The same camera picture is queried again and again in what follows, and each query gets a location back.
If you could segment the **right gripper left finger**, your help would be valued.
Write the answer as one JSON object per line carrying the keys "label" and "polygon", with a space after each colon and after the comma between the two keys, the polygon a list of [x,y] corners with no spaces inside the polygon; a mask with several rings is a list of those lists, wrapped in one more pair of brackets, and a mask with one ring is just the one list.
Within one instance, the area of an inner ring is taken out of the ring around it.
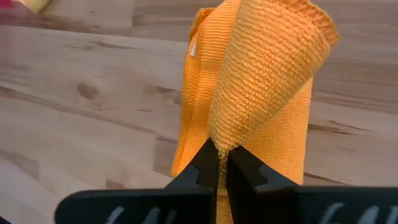
{"label": "right gripper left finger", "polygon": [[218,151],[207,139],[162,189],[85,190],[64,198],[55,224],[216,224]]}

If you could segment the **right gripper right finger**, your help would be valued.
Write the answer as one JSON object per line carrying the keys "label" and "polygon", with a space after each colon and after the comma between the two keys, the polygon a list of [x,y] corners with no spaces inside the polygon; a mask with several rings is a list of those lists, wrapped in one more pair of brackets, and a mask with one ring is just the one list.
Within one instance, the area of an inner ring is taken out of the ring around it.
{"label": "right gripper right finger", "polygon": [[302,186],[243,147],[226,189],[234,224],[398,224],[398,187]]}

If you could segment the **orange microfiber towel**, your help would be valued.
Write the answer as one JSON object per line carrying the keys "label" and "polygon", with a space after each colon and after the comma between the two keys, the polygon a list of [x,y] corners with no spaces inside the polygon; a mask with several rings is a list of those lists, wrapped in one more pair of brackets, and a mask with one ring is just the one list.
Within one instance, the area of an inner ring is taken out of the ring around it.
{"label": "orange microfiber towel", "polygon": [[223,0],[197,12],[171,173],[213,140],[216,224],[233,224],[225,180],[236,146],[302,183],[313,76],[338,38],[331,17],[310,0]]}

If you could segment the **yellow microfiber towel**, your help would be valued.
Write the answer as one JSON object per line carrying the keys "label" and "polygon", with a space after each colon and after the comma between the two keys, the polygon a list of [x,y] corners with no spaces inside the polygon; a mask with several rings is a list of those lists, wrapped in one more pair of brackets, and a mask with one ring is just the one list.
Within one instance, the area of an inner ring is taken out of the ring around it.
{"label": "yellow microfiber towel", "polygon": [[33,12],[40,12],[44,10],[52,0],[18,0],[26,8]]}

